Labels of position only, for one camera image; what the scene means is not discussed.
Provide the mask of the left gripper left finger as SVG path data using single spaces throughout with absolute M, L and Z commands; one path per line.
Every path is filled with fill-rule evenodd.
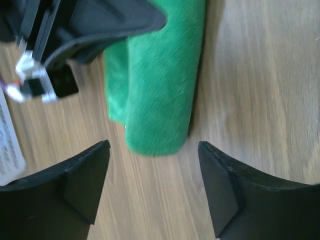
M 102 140 L 0 188 L 2 240 L 85 240 L 94 225 L 110 160 Z

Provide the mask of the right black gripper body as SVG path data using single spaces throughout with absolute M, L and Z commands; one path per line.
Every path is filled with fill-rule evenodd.
M 2 0 L 0 40 L 21 40 L 32 58 L 47 70 L 59 70 L 68 60 L 88 64 L 105 49 L 94 27 L 98 7 L 89 0 Z

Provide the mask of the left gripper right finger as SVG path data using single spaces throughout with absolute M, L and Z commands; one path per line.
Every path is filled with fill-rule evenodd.
M 275 177 L 209 142 L 198 157 L 214 234 L 221 240 L 317 240 L 320 186 Z

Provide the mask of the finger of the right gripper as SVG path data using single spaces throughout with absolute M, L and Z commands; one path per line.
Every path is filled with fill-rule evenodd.
M 147 0 L 58 0 L 44 29 L 42 64 L 89 64 L 105 48 L 162 29 L 165 14 Z

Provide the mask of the green towel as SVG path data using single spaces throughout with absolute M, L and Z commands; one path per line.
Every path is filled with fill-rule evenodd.
M 166 15 L 157 31 L 107 47 L 104 86 L 110 120 L 125 127 L 128 148 L 171 155 L 184 145 L 201 58 L 206 2 L 157 0 Z

